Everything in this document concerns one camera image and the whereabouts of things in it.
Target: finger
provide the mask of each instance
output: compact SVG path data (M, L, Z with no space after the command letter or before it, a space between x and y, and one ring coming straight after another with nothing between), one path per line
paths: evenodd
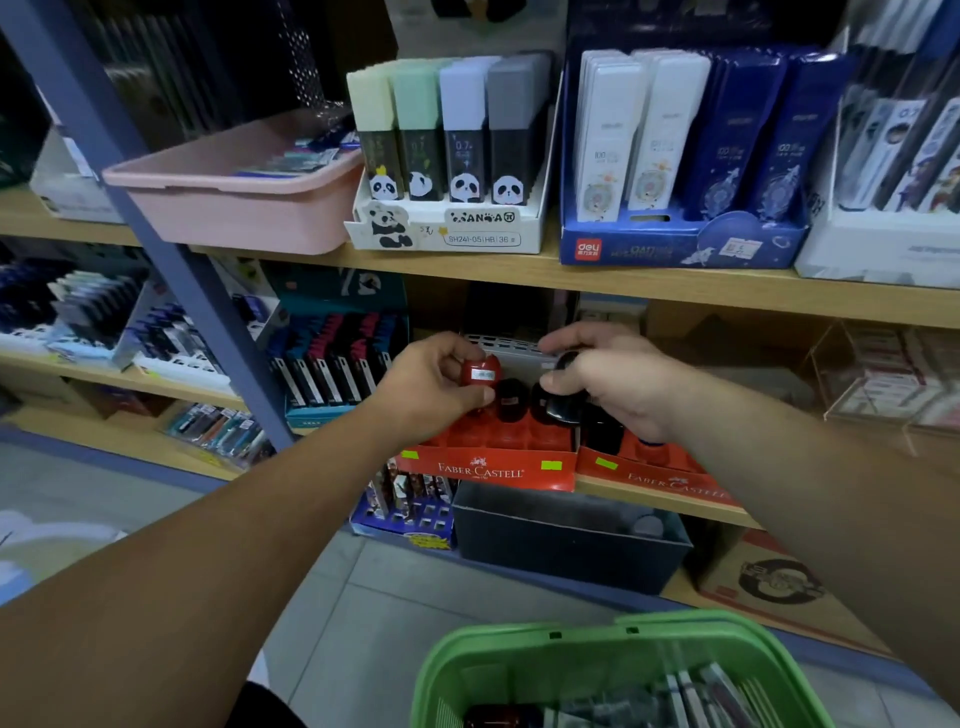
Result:
M538 346L542 352L562 352L575 347L606 348L612 339L619 336L639 339L634 333L622 324L611 324L606 321L578 321L568 327L551 331L542 339Z
M450 389L447 394L453 399L461 415L467 414L470 410L486 407L494 397L491 387L482 387L479 384Z
M447 356L440 360L440 373L450 381L460 381L460 369L462 366L459 361Z
M552 395L572 395L587 388L584 382L583 359L590 352L583 352L563 370L555 370L540 378L540 386Z
M433 336L423 339L420 343L429 349L438 361L446 356L455 356L460 360L469 359L471 361L481 361L486 357L479 346L453 331L435 333Z

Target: shelf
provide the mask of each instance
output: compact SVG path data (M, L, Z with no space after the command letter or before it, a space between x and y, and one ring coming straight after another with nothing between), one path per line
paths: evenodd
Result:
M43 407L24 405L3 418L36 435L44 435L86 448L105 450L116 455L144 460L167 468L232 480L234 471L189 454L173 438L156 430L158 420L130 412L117 412L106 420L68 415Z
M763 528L738 505L714 503L710 500L683 496L679 493L662 493L652 488L640 488L636 485L617 483L592 475L577 475L576 492L610 500L623 500L628 503L649 505L652 508L683 513L685 516L697 516L710 521L733 523L747 528Z
M485 280L641 298L711 303L897 324L960 328L960 291L802 279L789 271L562 266L559 220L547 222L539 255L381 253L347 242L325 255L195 247L201 253L366 268L437 278Z
M198 401L204 404L215 404L218 407L247 409L239 395L211 392L159 376L145 375L133 365L127 367L123 372L117 372L112 369L70 364L52 352L49 354L28 354L0 350L0 366L18 367L56 376L68 376L72 379L133 389L136 392L149 392L152 395L171 397L175 400Z
M679 569L677 573L673 575L670 581L667 582L667 585L663 587L663 591L660 592L660 596L664 599L669 599L670 601L685 604L688 607L696 607L697 609L725 609L728 612L734 612L735 614L742 615L747 619L752 619L753 621L762 624L764 627L780 629L784 632L790 632L794 635L810 638L811 640L819 640L820 642L836 644L837 646L846 647L847 649L855 649L859 652L866 652L867 654L876 655L877 657L893 659L889 654L876 652L859 644L839 640L822 632L806 629L805 627L801 627L797 624L790 624L777 619L770 619L762 614L756 614L743 609L736 609L727 604L721 604L718 601L707 599L705 596L702 596L699 592L697 592L693 586L693 581L690 579L690 575L684 569Z
M26 184L0 190L0 235L140 247L126 225L80 223L54 217Z

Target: hand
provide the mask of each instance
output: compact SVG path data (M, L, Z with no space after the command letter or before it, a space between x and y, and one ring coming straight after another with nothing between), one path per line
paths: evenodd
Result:
M472 409L493 401L493 389L457 385L460 365L486 355L452 331L410 344L364 405L376 407L397 434L400 447L418 445L440 434Z
M580 352L563 371L543 375L540 386L555 395L586 389L641 440L665 442L670 381L685 365L620 324L582 321L540 339L540 350L547 353L583 346L592 349Z

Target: pink plastic tray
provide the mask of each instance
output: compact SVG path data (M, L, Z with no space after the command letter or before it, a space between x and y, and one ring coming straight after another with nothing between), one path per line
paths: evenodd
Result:
M359 150L289 180L232 173L282 154L293 141L324 130L311 109L206 136L104 170L127 189L160 237L256 251L319 255L347 239L353 196L363 170Z

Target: panda pencil lead box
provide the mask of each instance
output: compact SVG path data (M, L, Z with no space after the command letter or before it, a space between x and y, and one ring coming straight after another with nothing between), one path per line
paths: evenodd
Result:
M499 60L476 56L440 71L450 202L481 203L487 195L487 71Z
M388 70L392 65L381 63L347 73L353 119L375 200L398 200L404 193L403 169L396 145L396 110Z
M411 62L398 66L391 75L411 200L438 202L446 192L439 72L448 63Z
M495 205L526 205L537 177L533 168L536 139L537 59L511 56L487 73L490 119L490 167Z

